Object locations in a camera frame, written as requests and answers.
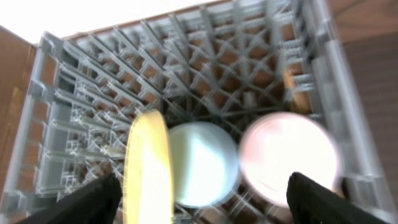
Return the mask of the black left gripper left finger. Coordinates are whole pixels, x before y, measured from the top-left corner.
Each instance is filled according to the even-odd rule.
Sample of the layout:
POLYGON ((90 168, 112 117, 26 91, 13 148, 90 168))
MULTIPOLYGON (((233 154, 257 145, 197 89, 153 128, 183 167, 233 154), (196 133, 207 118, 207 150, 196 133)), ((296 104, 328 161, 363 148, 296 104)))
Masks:
POLYGON ((102 176, 18 224, 110 224, 121 201, 120 181, 102 176))

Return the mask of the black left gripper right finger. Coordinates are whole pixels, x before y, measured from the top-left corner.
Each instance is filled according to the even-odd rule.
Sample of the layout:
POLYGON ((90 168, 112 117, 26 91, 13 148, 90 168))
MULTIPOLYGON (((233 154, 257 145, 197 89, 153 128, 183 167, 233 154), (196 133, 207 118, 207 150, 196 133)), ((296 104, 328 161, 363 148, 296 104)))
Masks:
POLYGON ((386 224, 299 172, 289 177, 287 202, 295 224, 386 224))

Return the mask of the yellow plate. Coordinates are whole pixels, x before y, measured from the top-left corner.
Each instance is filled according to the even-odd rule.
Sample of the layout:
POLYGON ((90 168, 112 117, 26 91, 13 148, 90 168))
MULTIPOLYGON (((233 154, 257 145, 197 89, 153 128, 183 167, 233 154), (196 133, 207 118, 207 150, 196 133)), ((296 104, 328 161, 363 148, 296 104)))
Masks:
POLYGON ((172 223, 174 182, 170 144, 157 110, 140 114, 129 130, 124 160, 123 222, 172 223))

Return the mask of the white pink bowl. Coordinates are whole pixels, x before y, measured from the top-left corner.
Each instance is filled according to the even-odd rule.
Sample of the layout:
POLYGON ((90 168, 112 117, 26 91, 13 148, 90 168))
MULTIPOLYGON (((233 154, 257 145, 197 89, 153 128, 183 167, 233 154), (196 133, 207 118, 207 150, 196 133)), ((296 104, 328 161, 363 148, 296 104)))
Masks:
POLYGON ((320 124, 297 113, 265 115, 250 125, 239 144, 245 181, 258 196, 287 207, 289 177, 299 172, 336 191, 343 175, 334 137, 320 124))

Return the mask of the light blue bowl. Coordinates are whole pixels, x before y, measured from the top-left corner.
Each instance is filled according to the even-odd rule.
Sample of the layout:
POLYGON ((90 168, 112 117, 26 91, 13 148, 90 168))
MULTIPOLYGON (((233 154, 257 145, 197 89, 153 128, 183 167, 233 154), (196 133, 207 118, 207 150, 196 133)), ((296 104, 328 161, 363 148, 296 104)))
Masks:
POLYGON ((169 130, 175 201, 189 208, 227 202, 238 188, 238 146, 221 127, 185 123, 169 130))

